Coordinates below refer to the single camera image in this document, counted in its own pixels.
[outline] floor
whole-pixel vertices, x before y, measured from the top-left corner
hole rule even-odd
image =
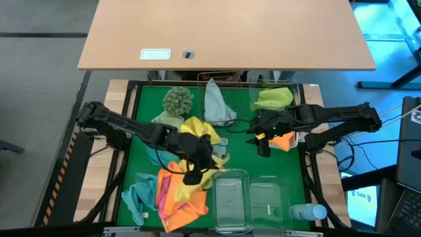
[[[0,0],[0,32],[87,32],[98,0]],[[298,72],[300,83],[320,84],[325,106],[369,101],[379,113],[400,105],[404,96],[421,92],[358,90],[359,80],[391,82],[416,65],[412,49],[420,46],[418,21],[406,1],[352,3],[355,16],[378,66],[375,72]],[[0,38],[0,140],[25,147],[22,155],[0,153],[0,229],[30,226],[42,198],[47,174],[82,79],[76,69],[84,39]],[[85,101],[103,101],[110,79],[144,80],[145,72],[94,72]],[[398,115],[400,110],[385,116]],[[399,123],[354,142],[396,139]],[[397,144],[365,147],[377,168],[396,163]],[[345,144],[339,158],[350,154]],[[351,174],[375,169],[362,151]]]

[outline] orange cloth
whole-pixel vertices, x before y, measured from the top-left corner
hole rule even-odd
[[[284,151],[289,151],[291,146],[295,145],[295,132],[289,132],[283,136],[277,136],[269,140],[269,144],[274,144]]]
[[[170,161],[168,168],[175,172],[182,172],[178,164],[173,161]],[[155,196],[156,204],[158,204],[157,200],[161,192],[162,180],[164,177],[168,176],[171,176],[171,181],[166,195],[163,212],[165,215],[168,215],[169,218],[161,219],[165,232],[167,233],[195,221],[201,215],[206,215],[209,210],[206,206],[206,191],[202,191],[201,188],[192,193],[188,201],[176,202],[174,197],[176,196],[177,185],[183,182],[184,175],[173,174],[164,169],[161,169],[158,173],[157,195]],[[184,203],[187,203],[187,205],[182,209],[178,209]]]

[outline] white label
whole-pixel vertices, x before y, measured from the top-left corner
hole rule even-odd
[[[421,124],[421,111],[415,110],[410,115],[410,120],[413,122],[416,122],[418,124]]]
[[[142,49],[141,60],[170,60],[171,49]]]

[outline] tabletop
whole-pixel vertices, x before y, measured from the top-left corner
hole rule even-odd
[[[165,49],[165,57],[141,59],[142,49]],[[184,58],[185,50],[194,57]],[[78,68],[295,71],[376,65],[348,0],[101,0]]]
[[[105,105],[112,111],[121,113],[123,108],[124,98],[126,96],[127,80],[111,80],[107,96],[105,98]],[[323,105],[320,88],[318,85],[303,85],[305,91],[306,103],[313,103]],[[131,96],[129,104],[128,116],[132,114],[132,105],[134,94]],[[323,124],[315,128],[316,132],[322,132],[327,129],[327,124]],[[105,146],[105,140],[95,140],[92,151]],[[325,147],[325,149],[333,151],[332,147]],[[111,150],[106,150],[97,154],[89,160],[85,180],[82,186],[82,191],[79,197],[78,206],[74,216],[74,220],[80,220],[87,212],[95,205],[101,194],[104,191],[105,182],[109,171],[111,161]],[[317,155],[318,170],[320,173],[320,181],[322,184],[322,191],[326,201],[331,205],[332,209],[339,216],[339,218],[350,226],[350,220],[347,212],[345,196],[341,187],[341,180],[336,166],[336,160],[329,154],[321,153]],[[111,219],[111,212],[114,208],[112,205],[114,201],[109,202],[109,211],[107,212],[106,220]]]

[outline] white cloth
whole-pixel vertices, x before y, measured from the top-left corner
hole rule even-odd
[[[225,121],[236,117],[237,113],[225,104],[219,87],[213,78],[210,79],[205,91],[205,121],[214,126],[223,126]]]

